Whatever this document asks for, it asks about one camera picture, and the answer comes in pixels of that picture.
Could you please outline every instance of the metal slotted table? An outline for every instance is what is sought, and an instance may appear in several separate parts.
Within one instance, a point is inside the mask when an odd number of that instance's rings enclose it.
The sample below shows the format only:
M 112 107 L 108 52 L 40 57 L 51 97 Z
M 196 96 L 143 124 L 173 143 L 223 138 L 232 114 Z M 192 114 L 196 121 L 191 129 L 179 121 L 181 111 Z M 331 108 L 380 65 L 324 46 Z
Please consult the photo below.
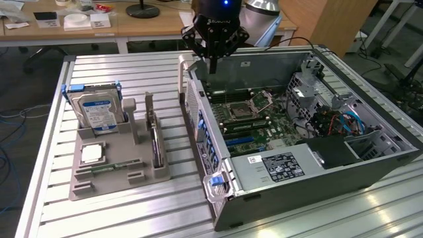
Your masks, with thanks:
M 203 194 L 177 101 L 177 56 L 187 52 L 80 56 L 64 62 L 16 237 L 416 237 L 423 235 L 423 159 L 398 168 L 370 188 L 216 233 Z M 422 127 L 334 55 L 364 92 L 423 140 Z M 331 74 L 338 92 L 348 88 Z M 172 179 L 75 202 L 68 201 L 77 121 L 60 85 L 119 80 L 144 114 L 153 93 Z

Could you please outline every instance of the gray floor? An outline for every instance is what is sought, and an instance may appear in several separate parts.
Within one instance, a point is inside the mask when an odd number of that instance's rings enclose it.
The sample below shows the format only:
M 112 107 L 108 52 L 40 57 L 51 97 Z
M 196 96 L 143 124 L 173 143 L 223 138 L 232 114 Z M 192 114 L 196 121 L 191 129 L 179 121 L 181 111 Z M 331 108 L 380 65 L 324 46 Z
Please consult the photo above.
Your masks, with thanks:
M 370 18 L 363 27 L 366 32 L 370 32 L 374 28 L 380 15 Z M 378 38 L 384 36 L 387 29 L 395 24 L 394 21 L 388 21 Z M 391 44 L 391 55 L 383 55 L 378 60 L 380 63 L 391 63 L 399 67 L 403 73 L 407 73 L 410 69 L 403 67 L 408 57 L 418 49 L 423 42 L 423 36 L 404 28 Z M 370 50 L 378 45 L 378 42 L 372 44 Z M 91 45 L 64 46 L 64 50 L 71 55 L 95 55 L 95 54 L 116 54 L 117 47 L 112 43 L 100 44 L 100 49 L 93 51 Z M 156 49 L 148 47 L 148 43 L 131 44 L 133 52 L 145 51 L 169 51 L 183 49 L 181 44 L 176 47 L 175 41 L 165 41 L 156 43 Z M 29 53 L 33 53 L 39 47 L 29 47 Z M 0 54 L 5 51 L 5 48 L 0 48 Z M 43 58 L 33 64 L 36 69 L 32 75 L 25 75 L 21 72 L 21 63 L 31 54 L 21 54 L 17 48 L 9 48 L 5 55 L 0 57 L 0 111 L 8 109 L 23 109 L 40 104 L 48 104 L 52 101 L 53 90 L 59 78 L 61 68 L 61 55 L 56 52 L 49 52 Z M 368 69 L 375 68 L 378 65 L 367 60 L 363 60 L 356 54 L 348 54 L 344 57 L 344 61 L 358 71 L 363 73 Z M 383 74 L 383 69 L 374 71 L 366 75 L 368 78 L 380 82 L 387 81 L 387 76 Z M 423 69 L 420 69 L 416 75 L 416 80 L 423 80 Z M 47 109 L 40 109 L 31 114 L 39 115 L 45 113 Z M 20 122 L 21 118 L 8 120 L 9 122 Z M 20 207 L 23 206 L 24 195 L 29 185 L 32 168 L 37 156 L 37 150 L 44 132 L 47 117 L 39 119 L 28 119 L 25 122 L 27 132 L 17 143 L 7 148 L 8 156 L 13 160 L 17 174 L 21 182 L 21 197 L 15 204 L 13 210 L 9 210 L 0 214 L 0 238 L 13 237 L 16 225 L 20 216 Z M 0 138 L 3 138 L 13 128 L 4 123 L 0 123 Z M 0 187 L 0 207 L 8 206 L 16 196 L 16 182 L 9 177 L 8 181 Z

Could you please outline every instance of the black lamp base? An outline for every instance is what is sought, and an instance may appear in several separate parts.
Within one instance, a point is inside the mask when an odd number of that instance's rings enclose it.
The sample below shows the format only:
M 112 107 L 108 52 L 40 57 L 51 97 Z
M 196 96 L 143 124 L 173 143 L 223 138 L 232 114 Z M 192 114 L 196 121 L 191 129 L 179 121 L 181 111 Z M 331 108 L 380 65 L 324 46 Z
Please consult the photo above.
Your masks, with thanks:
M 160 9 L 152 5 L 144 4 L 144 9 L 139 4 L 127 7 L 127 14 L 136 18 L 153 18 L 159 16 Z

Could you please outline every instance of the motherboard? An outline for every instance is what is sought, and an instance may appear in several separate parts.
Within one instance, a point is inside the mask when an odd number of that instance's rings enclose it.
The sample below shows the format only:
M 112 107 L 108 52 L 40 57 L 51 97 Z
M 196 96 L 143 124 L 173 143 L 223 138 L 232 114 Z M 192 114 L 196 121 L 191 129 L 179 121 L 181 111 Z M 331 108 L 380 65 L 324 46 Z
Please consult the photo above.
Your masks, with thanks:
M 292 146 L 302 135 L 271 89 L 208 92 L 211 109 L 232 157 Z

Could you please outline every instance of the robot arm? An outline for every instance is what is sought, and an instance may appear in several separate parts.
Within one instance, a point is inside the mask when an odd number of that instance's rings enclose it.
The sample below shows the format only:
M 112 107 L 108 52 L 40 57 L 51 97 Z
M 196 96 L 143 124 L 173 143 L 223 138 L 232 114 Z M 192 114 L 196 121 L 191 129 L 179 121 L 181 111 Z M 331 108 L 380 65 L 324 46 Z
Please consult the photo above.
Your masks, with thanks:
M 198 0 L 194 24 L 181 29 L 183 40 L 204 59 L 210 59 L 210 74 L 216 72 L 219 58 L 230 56 L 250 35 L 240 26 L 242 0 Z M 200 34 L 203 42 L 195 37 Z

